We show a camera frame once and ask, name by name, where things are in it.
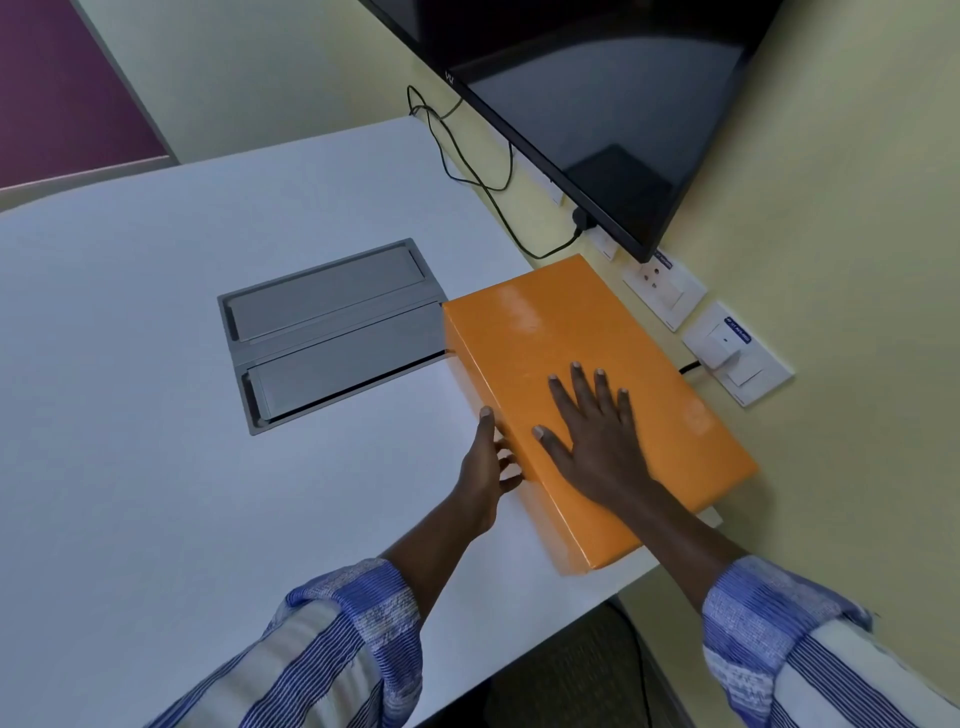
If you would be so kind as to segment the person's left forearm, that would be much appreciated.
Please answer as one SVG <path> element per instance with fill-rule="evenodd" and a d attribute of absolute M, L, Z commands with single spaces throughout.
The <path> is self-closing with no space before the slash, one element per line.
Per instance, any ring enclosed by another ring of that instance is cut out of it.
<path fill-rule="evenodd" d="M 403 728 L 424 686 L 424 621 L 395 561 L 335 569 L 145 728 Z"/>

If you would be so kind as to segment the white wall socket plate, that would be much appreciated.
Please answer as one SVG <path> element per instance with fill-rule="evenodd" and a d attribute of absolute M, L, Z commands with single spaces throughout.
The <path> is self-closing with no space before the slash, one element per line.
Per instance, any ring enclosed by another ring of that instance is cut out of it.
<path fill-rule="evenodd" d="M 659 250 L 645 263 L 628 264 L 621 280 L 672 333 L 678 332 L 708 291 L 682 262 Z"/>

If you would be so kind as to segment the person's right forearm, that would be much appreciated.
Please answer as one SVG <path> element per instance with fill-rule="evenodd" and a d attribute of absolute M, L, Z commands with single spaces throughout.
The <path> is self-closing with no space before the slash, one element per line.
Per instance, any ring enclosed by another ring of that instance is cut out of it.
<path fill-rule="evenodd" d="M 857 602 L 746 552 L 652 480 L 604 488 L 602 504 L 697 608 L 706 666 L 747 728 L 960 728 L 960 706 Z"/>

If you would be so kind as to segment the maroon cabinet panel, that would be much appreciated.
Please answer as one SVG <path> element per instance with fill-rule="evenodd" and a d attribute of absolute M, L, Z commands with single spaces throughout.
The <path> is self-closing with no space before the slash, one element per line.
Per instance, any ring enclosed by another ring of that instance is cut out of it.
<path fill-rule="evenodd" d="M 167 156 L 71 0 L 0 0 L 0 189 Z"/>

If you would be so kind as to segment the white plug adapter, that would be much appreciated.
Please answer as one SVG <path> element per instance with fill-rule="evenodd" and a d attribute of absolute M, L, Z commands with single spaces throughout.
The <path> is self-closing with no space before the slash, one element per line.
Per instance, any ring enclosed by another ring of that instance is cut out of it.
<path fill-rule="evenodd" d="M 753 343 L 752 335 L 735 318 L 726 316 L 702 340 L 697 358 L 710 370 L 734 363 Z"/>

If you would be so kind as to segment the white wall switch plate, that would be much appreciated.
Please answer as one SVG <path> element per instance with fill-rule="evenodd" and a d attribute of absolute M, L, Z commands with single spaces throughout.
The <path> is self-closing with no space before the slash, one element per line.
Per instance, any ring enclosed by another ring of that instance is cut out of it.
<path fill-rule="evenodd" d="M 753 406 L 795 377 L 795 371 L 758 338 L 754 329 L 719 301 L 690 323 L 681 341 L 743 408 Z"/>

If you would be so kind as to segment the person's left hand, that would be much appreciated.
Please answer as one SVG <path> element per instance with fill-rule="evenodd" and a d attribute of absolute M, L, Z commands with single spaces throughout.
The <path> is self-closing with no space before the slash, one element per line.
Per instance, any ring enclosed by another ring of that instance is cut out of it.
<path fill-rule="evenodd" d="M 462 512 L 466 533 L 471 540 L 493 527 L 500 500 L 524 480 L 511 444 L 498 433 L 497 421 L 495 423 L 498 440 L 495 450 L 477 449 L 476 428 L 453 490 L 453 500 Z"/>

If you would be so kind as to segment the black wall television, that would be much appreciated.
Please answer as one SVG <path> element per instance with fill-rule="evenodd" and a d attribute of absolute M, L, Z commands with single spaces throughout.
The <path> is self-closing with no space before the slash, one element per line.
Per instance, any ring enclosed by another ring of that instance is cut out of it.
<path fill-rule="evenodd" d="M 360 0 L 640 263 L 784 0 Z"/>

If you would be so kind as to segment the white wall socket strip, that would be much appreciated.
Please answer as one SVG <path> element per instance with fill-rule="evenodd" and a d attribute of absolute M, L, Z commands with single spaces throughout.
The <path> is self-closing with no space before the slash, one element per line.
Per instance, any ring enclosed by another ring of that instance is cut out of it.
<path fill-rule="evenodd" d="M 519 237 L 510 232 L 509 235 L 514 244 L 522 250 L 527 258 L 532 261 L 545 261 L 569 249 L 581 237 L 586 237 L 608 261 L 612 261 L 616 257 L 620 250 L 619 244 L 602 229 L 594 216 L 582 206 L 574 204 L 569 195 L 564 193 L 555 182 L 550 180 L 544 172 L 514 147 L 510 147 L 510 164 L 514 172 L 519 169 L 524 170 L 527 176 L 547 194 L 556 207 L 566 208 L 570 213 L 570 225 L 573 227 L 569 240 L 553 245 L 542 252 L 530 250 Z"/>

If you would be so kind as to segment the person's right hand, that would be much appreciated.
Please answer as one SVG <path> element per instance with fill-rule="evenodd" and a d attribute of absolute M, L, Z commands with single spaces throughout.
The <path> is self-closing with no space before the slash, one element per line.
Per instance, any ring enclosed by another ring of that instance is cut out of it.
<path fill-rule="evenodd" d="M 548 389 L 567 429 L 567 445 L 574 459 L 574 464 L 554 465 L 582 495 L 622 517 L 641 503 L 654 480 L 642 452 L 638 429 L 636 435 L 631 435 L 620 423 L 618 390 L 612 390 L 606 371 L 594 370 L 593 380 L 588 382 L 596 396 L 599 415 L 584 419 L 573 387 L 570 393 L 558 375 L 548 377 Z"/>

